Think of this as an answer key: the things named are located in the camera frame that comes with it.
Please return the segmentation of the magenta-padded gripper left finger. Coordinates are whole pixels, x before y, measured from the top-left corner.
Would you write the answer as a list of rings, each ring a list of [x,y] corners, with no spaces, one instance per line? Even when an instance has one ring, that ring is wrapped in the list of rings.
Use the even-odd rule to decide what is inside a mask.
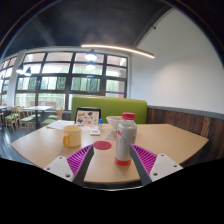
[[[89,163],[94,155],[93,145],[90,144],[68,157],[58,156],[44,170],[79,186],[84,184],[84,178]]]

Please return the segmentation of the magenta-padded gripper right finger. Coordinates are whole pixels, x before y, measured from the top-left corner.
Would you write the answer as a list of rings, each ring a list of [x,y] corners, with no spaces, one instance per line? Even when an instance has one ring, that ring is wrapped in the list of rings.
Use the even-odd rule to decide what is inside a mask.
[[[179,164],[166,154],[155,154],[134,144],[130,145],[130,155],[143,185],[147,185],[182,169]]]

